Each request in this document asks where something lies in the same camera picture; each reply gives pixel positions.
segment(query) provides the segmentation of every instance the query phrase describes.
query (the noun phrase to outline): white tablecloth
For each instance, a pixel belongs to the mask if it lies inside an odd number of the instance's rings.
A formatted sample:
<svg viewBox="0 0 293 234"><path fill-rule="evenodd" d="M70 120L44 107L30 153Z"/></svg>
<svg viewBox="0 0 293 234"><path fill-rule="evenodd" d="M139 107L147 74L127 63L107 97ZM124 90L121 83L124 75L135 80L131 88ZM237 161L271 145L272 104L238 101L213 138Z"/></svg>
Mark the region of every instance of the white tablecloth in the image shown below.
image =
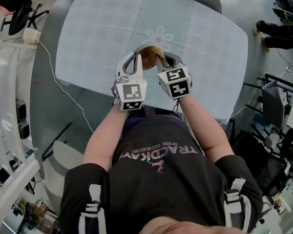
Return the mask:
<svg viewBox="0 0 293 234"><path fill-rule="evenodd" d="M233 112L248 56L248 38L224 16L193 0L74 0L56 58L58 79L111 95L116 64L142 44L179 55L192 91L218 119ZM176 101L144 71L144 104L172 110Z"/></svg>

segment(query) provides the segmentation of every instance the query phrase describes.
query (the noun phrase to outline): wire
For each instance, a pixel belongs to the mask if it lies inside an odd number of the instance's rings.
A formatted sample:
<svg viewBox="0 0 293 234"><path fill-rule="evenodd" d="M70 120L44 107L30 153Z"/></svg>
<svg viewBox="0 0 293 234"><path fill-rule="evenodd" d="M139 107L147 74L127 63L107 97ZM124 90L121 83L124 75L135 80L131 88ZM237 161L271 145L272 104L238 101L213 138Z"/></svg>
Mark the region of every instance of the wire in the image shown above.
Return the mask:
<svg viewBox="0 0 293 234"><path fill-rule="evenodd" d="M174 114L179 115L179 116L184 120L184 122L186 122L186 118L183 116L182 113L180 113L180 112L178 111L178 109L179 109L179 103L180 103L180 100L178 99L176 105L175 105L174 108L172 109L172 114L171 114L171 115L174 115Z"/></svg>
<svg viewBox="0 0 293 234"><path fill-rule="evenodd" d="M78 103L72 98L72 96L69 95L68 92L66 92L66 91L61 87L61 85L60 85L60 84L57 82L57 80L55 79L55 75L54 75L53 67L52 67L52 63L51 63L51 55L50 55L49 51L47 50L47 48L43 45L43 43L40 42L40 41L39 41L39 43L42 45L42 47L46 50L46 52L47 52L48 55L49 55L50 67L51 67L51 71L52 71L52 75L53 75L53 78L54 78L55 83L58 84L58 86L61 88L61 90L62 90L64 93L66 93L66 94L68 95L68 97L70 97L71 100L72 100L73 102L75 102L75 104L76 104L76 105L82 110L82 113L83 113L84 119L86 120L86 122L87 122L88 127L90 128L90 130L93 132L93 130L92 130L92 128L91 128L91 126L90 126L90 124L89 124L89 122L88 122L86 116L84 115L84 110L83 110L83 108L82 108L82 107L81 107L81 106L80 106L80 105L79 105L79 104L78 104Z"/></svg>
<svg viewBox="0 0 293 234"><path fill-rule="evenodd" d="M3 42L5 42L5 41L9 41L9 40L14 40L13 42L15 42L17 39L21 39L21 37L17 37L17 38L11 38L11 39L7 39L7 40L3 40Z"/></svg>
<svg viewBox="0 0 293 234"><path fill-rule="evenodd" d="M286 78L287 78L287 80L289 79L288 76L287 76L287 74L286 74L285 72L283 72L280 76L276 76L276 75L273 74L272 72L265 72L265 73L263 74L262 78L264 78L265 74L272 74L274 77L277 77L277 78L280 78L280 77L282 77L283 75L285 75ZM249 100L249 102L247 103L247 105L250 104L251 100L252 100L253 97L254 97L254 94L255 94L256 90L257 90L257 88L255 88L255 90L254 90L254 92L253 92L253 94L252 94L252 97L250 98L250 100ZM245 107L243 107L242 109L240 109L240 111L237 112L237 113L235 113L234 115L231 115L230 118L232 118L233 116L237 115L238 113L240 113L240 112L241 112L243 109L245 109L245 108L247 108L247 106L245 106Z"/></svg>
<svg viewBox="0 0 293 234"><path fill-rule="evenodd" d="M280 55L280 57L282 58L282 59L284 59L284 61L286 61L287 63L288 63L288 65L289 65L289 67L290 68L292 68L291 67L291 64L289 63L289 61L288 60L286 60L281 54L280 54L280 51L279 51L279 49L277 48L277 51L278 51L278 53L279 53L279 55Z"/></svg>

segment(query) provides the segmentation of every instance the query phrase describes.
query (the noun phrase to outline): white cable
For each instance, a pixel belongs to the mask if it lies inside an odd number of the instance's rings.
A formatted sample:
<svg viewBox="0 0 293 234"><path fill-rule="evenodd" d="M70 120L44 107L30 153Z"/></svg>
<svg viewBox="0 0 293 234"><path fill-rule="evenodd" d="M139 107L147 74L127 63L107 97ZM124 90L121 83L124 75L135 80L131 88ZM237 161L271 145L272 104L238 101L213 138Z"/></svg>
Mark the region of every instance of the white cable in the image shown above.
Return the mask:
<svg viewBox="0 0 293 234"><path fill-rule="evenodd" d="M52 71L52 75L53 75L53 78L54 78L54 81L55 81L55 83L56 84L58 84L58 86L61 88L61 90L64 92L64 93L66 93L67 95L68 95L68 97L70 97L71 99L72 99L72 101L73 102L75 102L75 104L82 110L82 112L83 112L83 116L84 116L84 119L86 120L86 122L87 122L87 124L88 124L88 126L89 126L89 128L90 128L90 130L93 132L93 130L92 130L92 128L90 127L90 124L89 124L89 122L88 122L88 120L87 120L87 118L86 118L86 116L84 115L84 110L83 110L83 108L72 98L72 96L70 96L69 95L69 93L68 92L66 92L62 87L61 87L61 85L57 82L57 80L55 79L55 75L54 75L54 72L53 72L53 68L52 68L52 64L51 64L51 55L50 55L50 53L49 53L49 51L47 50L47 48L42 44L42 42L39 42L41 45L42 45L42 47L44 47L44 49L46 50L46 52L48 53L48 55L49 55L49 62L50 62L50 67L51 67L51 71Z"/></svg>
<svg viewBox="0 0 293 234"><path fill-rule="evenodd" d="M273 74L272 72L265 72L265 73L263 74L262 78L265 76L265 74L272 74L274 77L277 77L277 78L280 78L280 77L282 77L283 75L285 75L286 78L287 78L287 80L289 80L289 78L288 78L288 76L287 76L287 74L286 74L285 72L283 72L280 76L276 76L276 75ZM257 90L257 88L255 88L255 90L254 90L254 92L253 92L253 94L252 94L252 97L250 98L250 100L249 100L249 102L247 103L247 105L249 105L249 103L250 103L251 100L253 99L253 96L254 96L256 90ZM245 108L246 108L246 106L245 106L244 108L242 108L239 112L235 113L234 115L231 115L230 118L232 118L233 116L237 115L238 113L240 113L240 112L241 112L243 109L245 109Z"/></svg>

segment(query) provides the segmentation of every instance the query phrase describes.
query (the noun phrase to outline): backpack strap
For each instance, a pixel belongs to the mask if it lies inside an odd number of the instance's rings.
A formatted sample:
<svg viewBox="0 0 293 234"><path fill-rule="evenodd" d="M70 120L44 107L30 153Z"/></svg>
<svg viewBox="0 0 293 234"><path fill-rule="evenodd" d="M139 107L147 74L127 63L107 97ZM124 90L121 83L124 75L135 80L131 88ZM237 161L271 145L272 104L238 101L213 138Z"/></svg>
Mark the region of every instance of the backpack strap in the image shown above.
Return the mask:
<svg viewBox="0 0 293 234"><path fill-rule="evenodd" d="M87 204L84 213L79 217L78 232L106 234L104 209L100 204L101 185L90 185L89 193L92 202Z"/></svg>
<svg viewBox="0 0 293 234"><path fill-rule="evenodd" d="M247 232L251 219L251 202L241 194L245 179L236 178L231 189L225 192L224 211L226 227L235 227Z"/></svg>

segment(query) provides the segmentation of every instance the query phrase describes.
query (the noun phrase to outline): flower pattern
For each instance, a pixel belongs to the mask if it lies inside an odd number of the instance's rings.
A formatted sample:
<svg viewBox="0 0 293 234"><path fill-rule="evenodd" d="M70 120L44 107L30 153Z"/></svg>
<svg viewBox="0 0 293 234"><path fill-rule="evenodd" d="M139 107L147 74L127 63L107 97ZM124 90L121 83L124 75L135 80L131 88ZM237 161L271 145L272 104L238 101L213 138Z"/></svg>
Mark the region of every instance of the flower pattern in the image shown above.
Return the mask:
<svg viewBox="0 0 293 234"><path fill-rule="evenodd" d="M164 34L164 27L159 26L156 29L156 33L153 30L147 29L146 34L150 39L147 39L143 44L149 44L162 48L164 51L169 52L171 50L170 45L166 41L171 41L174 36L172 34Z"/></svg>

